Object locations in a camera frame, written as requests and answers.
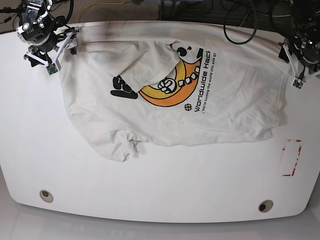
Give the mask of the white T-shirt with yellow logo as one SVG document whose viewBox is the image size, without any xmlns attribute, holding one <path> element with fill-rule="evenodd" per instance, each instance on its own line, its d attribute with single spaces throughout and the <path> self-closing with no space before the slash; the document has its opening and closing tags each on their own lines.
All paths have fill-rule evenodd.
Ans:
<svg viewBox="0 0 320 240">
<path fill-rule="evenodd" d="M 263 141 L 281 123 L 289 66 L 263 38 L 226 42 L 221 27 L 183 22 L 83 26 L 59 74 L 67 115 L 102 157 L 139 142 L 195 146 Z"/>
</svg>

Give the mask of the black tripod stand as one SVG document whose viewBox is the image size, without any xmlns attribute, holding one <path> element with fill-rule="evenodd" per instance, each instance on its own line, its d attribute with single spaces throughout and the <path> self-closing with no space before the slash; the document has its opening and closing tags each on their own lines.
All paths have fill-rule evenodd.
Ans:
<svg viewBox="0 0 320 240">
<path fill-rule="evenodd" d="M 16 21 L 20 21 L 23 18 L 23 12 L 26 9 L 26 1 L 20 0 L 16 8 L 10 6 L 4 6 L 0 9 L 0 15 L 9 15 L 4 19 L 0 19 L 0 25 L 11 23 L 12 28 L 15 28 Z"/>
</svg>

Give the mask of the red tape rectangle marking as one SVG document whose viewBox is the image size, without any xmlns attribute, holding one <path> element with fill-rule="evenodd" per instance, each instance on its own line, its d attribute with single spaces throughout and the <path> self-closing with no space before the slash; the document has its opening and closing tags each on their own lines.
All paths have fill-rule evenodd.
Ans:
<svg viewBox="0 0 320 240">
<path fill-rule="evenodd" d="M 280 155 L 280 175 L 293 177 L 298 165 L 303 141 L 300 139 L 286 139 Z"/>
</svg>

